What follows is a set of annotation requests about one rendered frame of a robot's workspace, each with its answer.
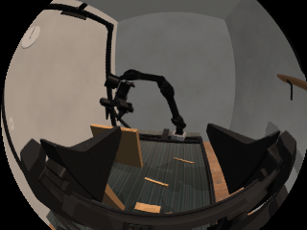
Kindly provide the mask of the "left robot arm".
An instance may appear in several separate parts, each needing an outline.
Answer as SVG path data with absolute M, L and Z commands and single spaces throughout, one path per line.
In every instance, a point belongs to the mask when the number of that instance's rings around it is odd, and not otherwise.
M 186 124 L 184 123 L 182 117 L 179 115 L 177 110 L 177 105 L 174 99 L 175 92 L 173 92 L 174 87 L 170 83 L 168 83 L 163 76 L 141 73 L 137 70 L 129 69 L 124 73 L 123 76 L 120 76 L 121 79 L 120 77 L 117 77 L 111 73 L 108 77 L 107 82 L 105 82 L 106 87 L 109 87 L 111 89 L 115 89 L 118 87 L 117 91 L 127 95 L 129 93 L 130 87 L 135 87 L 133 82 L 128 81 L 156 81 L 161 94 L 166 98 L 168 105 L 170 106 L 173 115 L 173 118 L 171 119 L 172 123 L 174 124 L 174 126 L 177 126 L 175 134 L 183 134 L 183 129 L 186 127 Z M 122 82 L 122 80 L 125 80 L 125 82 Z M 120 85 L 118 83 L 120 83 Z M 117 97 L 115 99 L 114 104 L 116 104 L 117 110 L 126 112 L 127 110 L 131 109 L 132 103 L 127 103 L 126 100 L 127 98 L 121 99 L 121 97 Z

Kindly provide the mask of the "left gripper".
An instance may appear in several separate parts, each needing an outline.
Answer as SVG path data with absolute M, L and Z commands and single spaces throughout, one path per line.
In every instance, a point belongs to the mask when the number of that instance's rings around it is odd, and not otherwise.
M 109 100 L 109 99 L 106 99 L 106 98 L 101 98 L 99 103 L 104 106 L 106 108 L 106 118 L 108 118 L 108 115 L 109 115 L 109 111 L 111 110 L 111 106 L 116 106 L 116 104 L 114 104 L 114 101 L 117 97 L 121 97 L 121 99 L 124 99 L 124 98 L 128 98 L 127 97 L 127 94 L 124 94 L 124 93 L 121 93 L 119 91 L 117 91 L 117 93 L 115 92 L 115 97 L 114 97 L 114 100 L 112 100 L 112 102 Z M 104 100 L 103 100 L 104 99 Z M 117 106 L 116 106 L 117 107 Z M 127 110 L 126 112 L 124 111 L 119 111 L 118 113 L 118 116 L 117 116 L 117 122 L 120 120 L 120 118 L 126 114 L 126 113 L 129 113 L 129 112 L 133 112 L 133 107 L 131 108 L 131 110 Z

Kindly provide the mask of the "tan wooden board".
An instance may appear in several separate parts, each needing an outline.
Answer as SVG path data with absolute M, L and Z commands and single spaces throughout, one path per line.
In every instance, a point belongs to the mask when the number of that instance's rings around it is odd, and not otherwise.
M 106 184 L 106 191 L 105 191 L 105 195 L 104 195 L 104 198 L 103 198 L 103 203 L 105 203 L 105 204 L 107 204 L 111 207 L 114 207 L 116 209 L 119 209 L 119 210 L 124 211 L 124 209 L 125 209 L 124 204 L 119 200 L 119 198 L 116 196 L 116 194 L 110 189 L 108 184 Z
M 102 126 L 92 124 L 90 126 L 93 136 L 112 128 L 113 126 Z M 143 161 L 140 149 L 138 129 L 121 127 L 122 138 L 116 153 L 114 162 L 142 168 Z

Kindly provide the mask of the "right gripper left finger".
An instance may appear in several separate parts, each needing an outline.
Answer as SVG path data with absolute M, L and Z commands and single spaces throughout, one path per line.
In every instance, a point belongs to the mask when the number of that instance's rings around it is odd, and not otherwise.
M 103 202 L 121 137 L 121 127 L 114 126 L 72 147 L 61 146 L 45 139 L 40 139 L 40 144 L 48 158 L 68 170 L 92 199 Z

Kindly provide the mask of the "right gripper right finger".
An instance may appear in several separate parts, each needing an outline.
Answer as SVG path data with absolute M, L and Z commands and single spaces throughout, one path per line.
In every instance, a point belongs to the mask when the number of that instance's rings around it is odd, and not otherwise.
M 277 142 L 280 131 L 255 140 L 229 129 L 208 124 L 206 133 L 222 169 L 231 195 L 243 188 L 267 148 Z

